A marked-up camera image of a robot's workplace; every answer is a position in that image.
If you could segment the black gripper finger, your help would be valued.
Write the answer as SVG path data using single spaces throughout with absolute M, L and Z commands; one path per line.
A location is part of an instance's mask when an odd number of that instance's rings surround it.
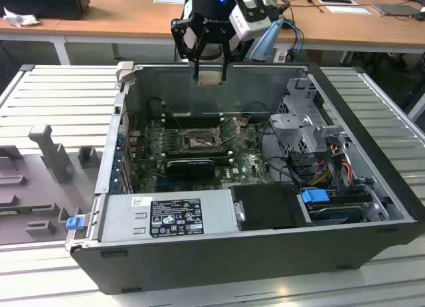
M 195 36 L 193 46 L 189 46 L 184 36 L 189 32 Z M 199 79 L 199 64 L 202 52 L 207 45 L 207 35 L 209 30 L 195 19 L 173 19 L 171 21 L 171 33 L 175 41 L 175 46 L 179 56 L 194 63 L 193 79 Z
M 238 59 L 239 43 L 240 43 L 240 40 L 237 34 L 235 34 L 230 38 L 229 41 L 226 41 L 225 43 L 221 45 L 222 57 L 223 57 L 223 65 L 222 65 L 222 72 L 221 72 L 222 82 L 226 80 L 226 73 L 227 73 L 229 64 L 232 62 L 235 62 Z

